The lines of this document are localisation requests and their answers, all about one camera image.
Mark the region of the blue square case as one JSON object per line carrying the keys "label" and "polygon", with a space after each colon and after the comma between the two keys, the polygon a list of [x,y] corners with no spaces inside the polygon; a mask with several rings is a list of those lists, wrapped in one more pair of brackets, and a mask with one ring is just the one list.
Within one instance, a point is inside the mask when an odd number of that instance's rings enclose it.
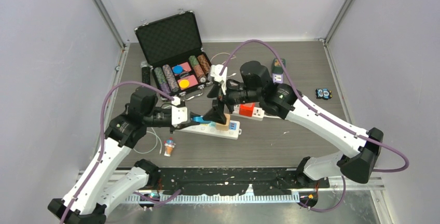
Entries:
{"label": "blue square case", "polygon": [[193,122],[199,123],[199,124],[210,124],[211,121],[204,120],[202,116],[195,116],[191,119]]}

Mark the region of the beige cube socket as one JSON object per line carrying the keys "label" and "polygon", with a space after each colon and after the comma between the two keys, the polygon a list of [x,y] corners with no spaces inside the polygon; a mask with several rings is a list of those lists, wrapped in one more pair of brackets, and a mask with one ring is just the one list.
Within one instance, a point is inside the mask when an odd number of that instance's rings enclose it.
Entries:
{"label": "beige cube socket", "polygon": [[219,131],[228,131],[229,130],[229,125],[230,125],[230,114],[225,114],[226,117],[226,123],[225,124],[220,124],[220,123],[216,123],[215,128]]}

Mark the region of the dark green cube socket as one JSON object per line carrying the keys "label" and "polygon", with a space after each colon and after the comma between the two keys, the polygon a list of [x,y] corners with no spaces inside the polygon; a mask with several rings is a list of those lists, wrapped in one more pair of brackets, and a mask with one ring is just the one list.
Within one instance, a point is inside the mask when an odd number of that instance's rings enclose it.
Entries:
{"label": "dark green cube socket", "polygon": [[286,67],[286,60],[274,58],[271,65],[271,72],[273,74],[282,75],[284,73],[283,67]]}

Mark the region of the red cube socket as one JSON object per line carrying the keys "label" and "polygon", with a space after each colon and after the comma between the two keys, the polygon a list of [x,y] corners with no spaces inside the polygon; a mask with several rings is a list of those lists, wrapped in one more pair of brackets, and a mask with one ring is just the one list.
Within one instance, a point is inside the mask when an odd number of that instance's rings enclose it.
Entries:
{"label": "red cube socket", "polygon": [[254,112],[255,104],[254,103],[246,103],[239,105],[239,115],[245,117],[252,117]]}

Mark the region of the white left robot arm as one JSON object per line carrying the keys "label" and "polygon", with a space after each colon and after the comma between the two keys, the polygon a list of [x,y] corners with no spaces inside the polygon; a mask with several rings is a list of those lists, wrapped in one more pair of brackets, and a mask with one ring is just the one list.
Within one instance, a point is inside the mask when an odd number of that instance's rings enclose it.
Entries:
{"label": "white left robot arm", "polygon": [[178,97],[172,98],[169,108],[157,106],[158,92],[149,85],[136,88],[125,111],[107,128],[101,127],[99,150],[81,178],[64,197],[52,199],[48,205],[60,223],[105,223],[116,206],[135,191],[158,187],[159,167],[145,159],[136,161],[123,178],[106,187],[147,128],[169,128],[173,132],[197,124],[193,120],[196,115]]}

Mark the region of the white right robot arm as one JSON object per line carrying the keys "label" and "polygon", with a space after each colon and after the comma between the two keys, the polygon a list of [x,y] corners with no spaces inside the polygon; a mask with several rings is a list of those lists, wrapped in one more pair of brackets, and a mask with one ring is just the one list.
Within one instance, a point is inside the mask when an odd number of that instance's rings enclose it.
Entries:
{"label": "white right robot arm", "polygon": [[290,85],[274,83],[268,68],[257,61],[240,67],[242,82],[228,79],[226,69],[220,64],[211,66],[208,78],[214,87],[208,97],[213,102],[204,120],[224,124],[225,108],[232,113],[236,105],[258,103],[266,113],[299,124],[338,148],[334,154],[301,160],[296,169],[296,181],[301,187],[309,188],[317,180],[331,176],[344,176],[360,184],[369,181],[380,146],[366,138],[381,142],[381,130],[355,127],[295,93]]}

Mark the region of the ice cream toy figure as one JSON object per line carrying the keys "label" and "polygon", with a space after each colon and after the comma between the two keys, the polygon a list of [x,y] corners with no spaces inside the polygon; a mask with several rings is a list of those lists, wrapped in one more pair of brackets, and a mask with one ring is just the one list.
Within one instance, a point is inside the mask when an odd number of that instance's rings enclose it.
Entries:
{"label": "ice cream toy figure", "polygon": [[173,149],[175,148],[175,142],[173,138],[169,138],[164,142],[164,156],[170,157]]}

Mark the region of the long white colourful power strip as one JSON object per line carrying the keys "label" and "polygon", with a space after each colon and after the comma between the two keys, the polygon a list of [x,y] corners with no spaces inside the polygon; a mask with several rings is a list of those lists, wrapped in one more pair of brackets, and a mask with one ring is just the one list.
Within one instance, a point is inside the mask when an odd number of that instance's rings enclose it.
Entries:
{"label": "long white colourful power strip", "polygon": [[234,120],[230,120],[229,127],[226,130],[217,129],[216,123],[211,122],[209,124],[193,125],[178,131],[234,140],[237,140],[239,135],[242,133],[240,129],[240,122]]}

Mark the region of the small white USB power strip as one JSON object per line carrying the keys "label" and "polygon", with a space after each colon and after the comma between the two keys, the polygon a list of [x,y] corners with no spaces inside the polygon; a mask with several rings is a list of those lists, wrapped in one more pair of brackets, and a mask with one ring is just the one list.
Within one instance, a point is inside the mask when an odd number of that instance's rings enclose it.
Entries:
{"label": "small white USB power strip", "polygon": [[255,106],[253,116],[252,117],[245,117],[245,116],[239,115],[239,105],[234,106],[234,110],[232,112],[232,115],[242,117],[242,118],[248,118],[248,119],[252,119],[252,120],[258,120],[258,121],[263,120],[264,115],[265,115],[265,111],[262,108]]}

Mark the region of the purple power strip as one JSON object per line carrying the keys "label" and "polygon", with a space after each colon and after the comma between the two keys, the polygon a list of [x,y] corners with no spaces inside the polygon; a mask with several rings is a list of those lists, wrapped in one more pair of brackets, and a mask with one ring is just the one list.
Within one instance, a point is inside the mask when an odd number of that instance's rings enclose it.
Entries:
{"label": "purple power strip", "polygon": [[272,74],[272,81],[274,83],[282,84],[283,83],[283,74]]}

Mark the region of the black poker chip case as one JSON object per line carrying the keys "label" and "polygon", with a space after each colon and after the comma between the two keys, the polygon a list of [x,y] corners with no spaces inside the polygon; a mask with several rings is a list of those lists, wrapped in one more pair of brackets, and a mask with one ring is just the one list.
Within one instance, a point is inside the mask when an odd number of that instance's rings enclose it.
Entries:
{"label": "black poker chip case", "polygon": [[213,84],[193,11],[142,24],[134,33],[156,86],[167,95],[185,97]]}

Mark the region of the small blue black toy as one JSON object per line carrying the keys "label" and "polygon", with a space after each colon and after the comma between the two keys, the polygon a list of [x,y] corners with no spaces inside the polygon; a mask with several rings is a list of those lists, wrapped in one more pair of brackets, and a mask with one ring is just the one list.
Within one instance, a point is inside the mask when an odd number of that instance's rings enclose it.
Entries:
{"label": "small blue black toy", "polygon": [[333,97],[332,91],[327,88],[317,88],[315,90],[315,95],[317,99],[329,100]]}

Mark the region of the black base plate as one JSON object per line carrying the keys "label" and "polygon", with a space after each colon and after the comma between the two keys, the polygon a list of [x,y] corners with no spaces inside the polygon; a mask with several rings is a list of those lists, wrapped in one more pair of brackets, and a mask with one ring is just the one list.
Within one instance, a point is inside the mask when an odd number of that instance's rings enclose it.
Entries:
{"label": "black base plate", "polygon": [[326,189],[328,179],[312,181],[287,167],[163,167],[142,190],[182,195],[243,195],[251,186],[257,196],[288,195],[293,189]]}

